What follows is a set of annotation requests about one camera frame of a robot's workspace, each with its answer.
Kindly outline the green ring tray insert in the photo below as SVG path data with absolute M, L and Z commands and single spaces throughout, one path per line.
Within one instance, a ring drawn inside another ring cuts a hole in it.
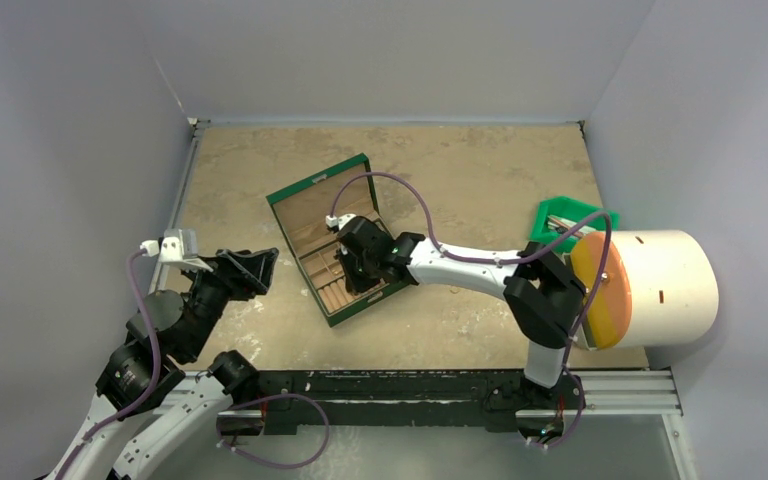
M 350 293 L 348 277 L 337 259 L 338 252 L 336 245 L 329 245 L 299 259 L 305 278 L 311 284 L 310 289 L 327 317 L 333 317 L 337 312 L 362 303 L 368 298 L 380 298 L 381 291 L 387 286 L 385 281 L 379 280 L 363 293 Z

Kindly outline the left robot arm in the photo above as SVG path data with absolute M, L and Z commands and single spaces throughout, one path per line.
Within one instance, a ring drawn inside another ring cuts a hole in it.
M 230 302 L 269 291 L 276 248 L 219 250 L 202 267 L 181 266 L 191 285 L 184 293 L 158 290 L 139 296 L 126 337 L 99 379 L 83 423 L 51 479 L 136 479 L 153 471 L 220 408 L 244 409 L 259 393 L 259 372 L 239 352 L 220 353 L 206 377 L 153 426 L 154 411 L 184 380 Z

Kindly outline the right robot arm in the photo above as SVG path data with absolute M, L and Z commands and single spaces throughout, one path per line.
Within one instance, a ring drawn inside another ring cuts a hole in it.
M 504 301 L 529 342 L 524 399 L 544 407 L 559 396 L 568 340 L 586 288 L 557 255 L 536 242 L 520 251 L 492 252 L 435 245 L 418 233 L 394 237 L 355 214 L 329 215 L 325 223 L 336 235 L 337 258 L 351 293 L 385 281 L 453 286 Z

